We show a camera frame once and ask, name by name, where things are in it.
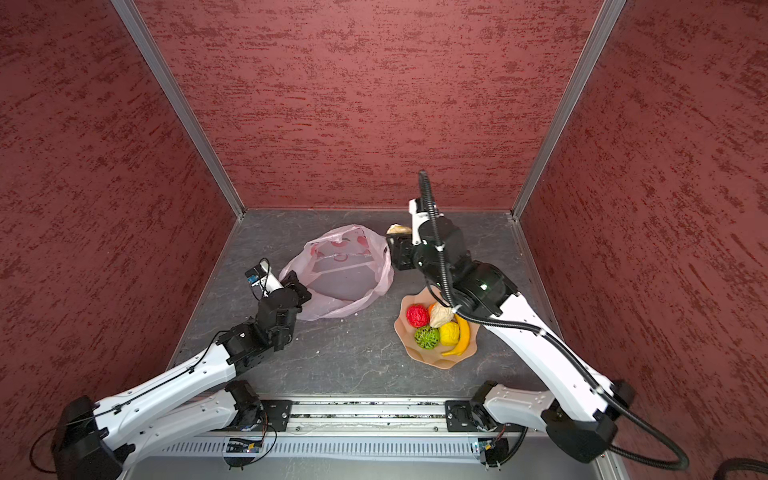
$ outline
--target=metal corner post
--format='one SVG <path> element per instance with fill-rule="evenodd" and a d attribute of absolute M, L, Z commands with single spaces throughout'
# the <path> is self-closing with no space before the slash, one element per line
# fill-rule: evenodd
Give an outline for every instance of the metal corner post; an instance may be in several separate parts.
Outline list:
<path fill-rule="evenodd" d="M 578 102 L 581 92 L 587 84 L 589 75 L 592 73 L 592 69 L 597 63 L 600 53 L 603 51 L 611 30 L 616 25 L 616 20 L 625 2 L 626 0 L 605 0 L 600 8 L 598 17 L 594 21 L 592 32 L 590 32 L 587 42 L 584 44 L 584 49 L 581 51 L 581 56 L 578 62 L 576 62 L 576 68 L 574 68 L 574 72 L 571 75 L 571 80 L 565 88 L 565 93 L 563 93 L 563 98 L 560 100 L 558 109 L 554 113 L 552 123 L 549 125 L 547 134 L 541 142 L 541 148 L 539 148 L 536 158 L 533 160 L 531 170 L 528 172 L 528 176 L 525 178 L 520 194 L 512 208 L 512 218 L 514 220 L 519 221 L 522 218 L 523 210 L 531 199 L 536 183 L 544 172 L 547 162 L 549 162 L 549 157 L 552 155 L 552 151 L 558 143 L 560 135 L 563 133 L 571 112 L 573 112 L 576 102 Z"/>
<path fill-rule="evenodd" d="M 128 29 L 128 33 L 131 34 L 136 46 L 138 46 L 147 65 L 149 65 L 150 70 L 152 70 L 157 83 L 163 88 L 163 92 L 165 92 L 168 101 L 176 111 L 176 115 L 178 115 L 184 128 L 187 129 L 187 133 L 208 166 L 208 170 L 214 176 L 214 180 L 226 197 L 227 202 L 229 202 L 230 207 L 232 207 L 237 218 L 242 218 L 245 214 L 245 206 L 237 195 L 227 172 L 221 165 L 216 151 L 214 151 L 213 146 L 211 146 L 208 138 L 205 136 L 205 132 L 203 132 L 200 122 L 197 121 L 192 107 L 187 102 L 184 94 L 181 93 L 176 79 L 174 79 L 168 65 L 165 63 L 160 49 L 155 44 L 147 25 L 141 17 L 141 13 L 136 8 L 136 4 L 134 4 L 133 0 L 111 0 L 111 2 Z"/>

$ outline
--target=yellow banana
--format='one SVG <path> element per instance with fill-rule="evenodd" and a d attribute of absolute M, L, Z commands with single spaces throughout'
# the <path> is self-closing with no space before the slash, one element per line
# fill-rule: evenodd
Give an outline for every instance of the yellow banana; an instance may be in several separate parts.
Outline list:
<path fill-rule="evenodd" d="M 453 318 L 458 323 L 458 343 L 453 347 L 453 350 L 443 353 L 443 356 L 461 355 L 469 346 L 469 324 L 458 315 L 454 315 Z"/>

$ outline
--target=peach-colored bowl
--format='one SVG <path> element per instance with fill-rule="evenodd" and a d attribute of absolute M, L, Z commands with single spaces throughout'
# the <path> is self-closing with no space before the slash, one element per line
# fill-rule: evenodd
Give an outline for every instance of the peach-colored bowl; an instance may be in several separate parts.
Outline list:
<path fill-rule="evenodd" d="M 436 286 L 432 287 L 432 291 L 435 292 L 437 296 L 442 298 L 442 296 L 440 296 L 439 289 Z M 434 349 L 423 349 L 418 344 L 416 344 L 416 341 L 413 338 L 413 335 L 416 332 L 416 328 L 408 323 L 408 320 L 406 319 L 406 311 L 408 310 L 409 306 L 415 305 L 417 303 L 429 308 L 429 306 L 434 302 L 435 299 L 432 298 L 432 295 L 429 294 L 429 291 L 427 291 L 426 287 L 418 295 L 404 296 L 400 304 L 400 316 L 398 316 L 397 320 L 395 320 L 395 331 L 397 332 L 397 336 L 400 337 L 402 345 L 406 348 L 406 352 L 408 352 L 408 355 L 412 359 L 418 362 L 426 363 L 427 365 L 436 366 L 439 369 L 447 370 L 455 364 L 461 362 L 463 359 L 468 359 L 469 357 L 475 355 L 475 353 L 478 351 L 478 344 L 476 339 L 480 325 L 477 323 L 469 323 L 469 332 L 472 336 L 469 339 L 469 346 L 467 347 L 467 350 L 465 350 L 461 355 L 442 356 L 443 352 L 449 352 L 453 350 L 453 347 L 444 346 L 439 343 Z"/>

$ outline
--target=dark gray marble surface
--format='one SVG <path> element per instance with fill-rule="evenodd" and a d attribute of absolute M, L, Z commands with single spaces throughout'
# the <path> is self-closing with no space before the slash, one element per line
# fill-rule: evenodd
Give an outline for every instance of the dark gray marble surface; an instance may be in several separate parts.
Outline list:
<path fill-rule="evenodd" d="M 507 214 L 446 215 L 463 230 L 472 258 L 498 266 L 527 298 L 532 298 Z M 243 273 L 261 257 L 269 258 L 273 268 L 280 271 L 307 241 L 333 228 L 357 223 L 383 235 L 392 223 L 409 222 L 405 211 L 248 212 L 184 334 L 175 362 L 205 348 L 217 330 L 255 314 L 257 301 Z M 400 300 L 423 288 L 424 279 L 418 271 L 396 271 L 389 292 L 356 316 L 297 322 L 294 341 L 243 378 L 257 392 L 272 395 L 470 396 L 489 379 L 512 388 L 544 388 L 517 355 L 483 327 L 478 333 L 478 352 L 449 370 L 411 359 L 393 324 Z"/>

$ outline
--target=toy fruit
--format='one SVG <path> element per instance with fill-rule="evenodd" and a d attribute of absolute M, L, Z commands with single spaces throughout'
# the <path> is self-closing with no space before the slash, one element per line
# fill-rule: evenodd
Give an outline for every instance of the toy fruit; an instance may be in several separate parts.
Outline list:
<path fill-rule="evenodd" d="M 469 346 L 469 324 L 466 320 L 458 315 L 455 315 L 454 318 L 458 323 L 458 343 L 455 347 L 453 347 L 453 350 L 443 353 L 443 356 L 461 355 L 464 353 L 464 350 L 467 350 L 467 347 Z"/>
<path fill-rule="evenodd" d="M 439 328 L 440 343 L 445 346 L 454 346 L 458 343 L 459 327 L 456 322 L 448 322 Z"/>
<path fill-rule="evenodd" d="M 435 348 L 440 341 L 440 332 L 429 325 L 423 326 L 416 330 L 413 339 L 416 341 L 416 345 L 423 349 L 431 350 Z"/>
<path fill-rule="evenodd" d="M 439 328 L 453 320 L 453 310 L 449 306 L 433 303 L 429 306 L 429 326 Z"/>
<path fill-rule="evenodd" d="M 421 328 L 429 323 L 429 311 L 423 305 L 411 305 L 406 310 L 408 323 L 415 328 Z"/>

